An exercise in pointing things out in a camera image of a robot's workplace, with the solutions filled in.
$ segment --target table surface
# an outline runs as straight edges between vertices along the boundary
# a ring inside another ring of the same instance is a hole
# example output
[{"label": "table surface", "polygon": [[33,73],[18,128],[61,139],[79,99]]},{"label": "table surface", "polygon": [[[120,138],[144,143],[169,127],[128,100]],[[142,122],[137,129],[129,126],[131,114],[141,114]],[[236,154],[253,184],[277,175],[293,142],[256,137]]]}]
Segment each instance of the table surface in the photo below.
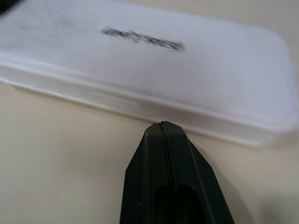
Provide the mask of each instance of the table surface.
[{"label": "table surface", "polygon": [[[131,2],[274,30],[299,71],[299,1]],[[0,222],[118,223],[125,169],[149,125],[0,84]],[[298,134],[259,149],[187,134],[212,165],[236,224],[299,223]]]}]

